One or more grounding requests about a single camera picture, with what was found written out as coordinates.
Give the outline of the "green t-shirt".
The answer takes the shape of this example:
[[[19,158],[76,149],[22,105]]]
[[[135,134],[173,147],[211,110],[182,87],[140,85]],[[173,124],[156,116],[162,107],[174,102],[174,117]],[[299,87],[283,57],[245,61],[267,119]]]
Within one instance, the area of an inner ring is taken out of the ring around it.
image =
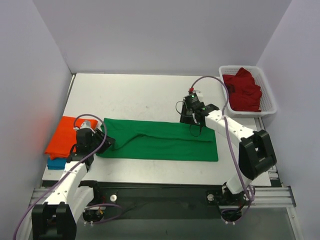
[[[99,157],[192,162],[218,162],[215,131],[180,122],[105,118],[107,135],[115,139]]]

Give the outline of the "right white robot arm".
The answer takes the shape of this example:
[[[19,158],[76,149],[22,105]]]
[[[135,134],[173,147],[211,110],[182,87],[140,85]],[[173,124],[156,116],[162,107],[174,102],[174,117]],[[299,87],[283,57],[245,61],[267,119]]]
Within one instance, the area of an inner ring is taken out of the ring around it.
[[[182,104],[185,118],[227,139],[236,174],[224,184],[221,197],[225,203],[233,204],[257,177],[276,165],[270,135],[265,130],[253,130],[238,123],[214,104],[204,104],[195,93],[185,96]]]

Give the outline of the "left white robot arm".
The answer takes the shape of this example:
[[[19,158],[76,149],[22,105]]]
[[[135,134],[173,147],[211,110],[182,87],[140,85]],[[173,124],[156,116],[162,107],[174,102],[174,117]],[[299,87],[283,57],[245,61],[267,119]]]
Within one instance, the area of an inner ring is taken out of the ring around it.
[[[32,209],[32,237],[35,240],[74,240],[77,221],[85,207],[101,201],[101,193],[94,189],[95,185],[82,185],[81,181],[89,171],[94,155],[104,153],[116,140],[100,129],[87,127],[77,130],[75,139],[58,185],[45,194],[42,204]]]

